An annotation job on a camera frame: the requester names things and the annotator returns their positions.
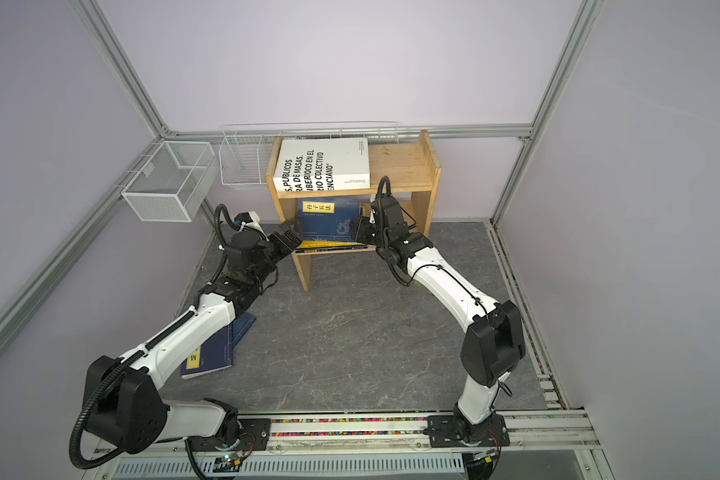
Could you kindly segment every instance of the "white wire basket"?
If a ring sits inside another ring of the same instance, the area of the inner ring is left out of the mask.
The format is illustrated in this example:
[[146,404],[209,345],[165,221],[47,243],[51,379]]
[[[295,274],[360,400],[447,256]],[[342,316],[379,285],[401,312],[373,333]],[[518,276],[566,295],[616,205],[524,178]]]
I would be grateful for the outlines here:
[[145,222],[191,222],[219,162],[209,142],[164,140],[123,189],[123,198]]
[[221,182],[233,189],[266,188],[266,168],[276,137],[367,138],[370,144],[398,143],[395,122],[224,125],[219,148]]

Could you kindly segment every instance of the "thick white book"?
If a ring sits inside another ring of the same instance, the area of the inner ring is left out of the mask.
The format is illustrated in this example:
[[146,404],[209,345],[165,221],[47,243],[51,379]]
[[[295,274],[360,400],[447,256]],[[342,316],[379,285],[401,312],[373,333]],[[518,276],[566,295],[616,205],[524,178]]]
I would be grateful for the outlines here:
[[368,140],[283,140],[272,178],[280,192],[370,188]]

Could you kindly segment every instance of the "white wall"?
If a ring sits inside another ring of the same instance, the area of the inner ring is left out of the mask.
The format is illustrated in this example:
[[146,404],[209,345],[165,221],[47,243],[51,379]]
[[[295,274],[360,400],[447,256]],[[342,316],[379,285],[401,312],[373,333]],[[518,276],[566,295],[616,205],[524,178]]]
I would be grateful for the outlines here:
[[[125,204],[0,358],[0,478],[64,480],[88,365],[149,339],[179,308],[209,235],[141,222]],[[96,445],[85,434],[83,453]]]
[[65,0],[0,0],[0,310],[151,139]]
[[173,130],[529,123],[580,0],[100,0]]
[[[488,218],[494,212],[522,144],[516,138],[445,138],[432,140],[443,174],[434,219]],[[217,181],[208,193],[212,206],[230,211],[255,210],[262,220],[277,220],[267,188],[232,190]]]
[[616,478],[720,478],[720,0],[611,0],[500,229]]

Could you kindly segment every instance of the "dark blue book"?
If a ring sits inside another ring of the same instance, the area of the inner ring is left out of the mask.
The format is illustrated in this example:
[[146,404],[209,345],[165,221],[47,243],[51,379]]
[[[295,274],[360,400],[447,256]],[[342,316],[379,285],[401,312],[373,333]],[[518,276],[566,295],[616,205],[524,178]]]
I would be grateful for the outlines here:
[[296,216],[304,240],[351,242],[352,221],[362,214],[360,198],[299,198]]
[[191,379],[232,366],[232,350],[255,321],[254,315],[244,312],[211,335],[181,364],[181,378]]

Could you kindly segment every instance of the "wooden bookshelf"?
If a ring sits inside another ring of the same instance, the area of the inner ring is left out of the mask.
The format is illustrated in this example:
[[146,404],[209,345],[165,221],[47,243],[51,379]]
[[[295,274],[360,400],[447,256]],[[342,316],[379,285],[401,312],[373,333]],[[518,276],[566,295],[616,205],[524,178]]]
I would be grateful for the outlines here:
[[[371,167],[371,188],[356,190],[321,190],[309,192],[278,192],[272,176],[277,166],[282,137],[275,139],[269,163],[266,169],[266,182],[269,193],[275,203],[275,209],[281,222],[296,218],[298,198],[341,197],[343,195],[371,195],[376,193],[378,182],[385,175],[389,177],[394,194],[411,192],[410,200],[401,200],[400,205],[416,219],[415,231],[429,235],[432,225],[434,203],[438,198],[442,167],[438,154],[432,145],[429,132],[422,130],[418,142],[412,144],[376,144],[368,146],[368,161]],[[312,256],[327,254],[348,254],[374,251],[374,247],[364,250],[338,250],[333,252],[308,252],[292,254],[298,277],[304,290],[309,290],[312,272]]]

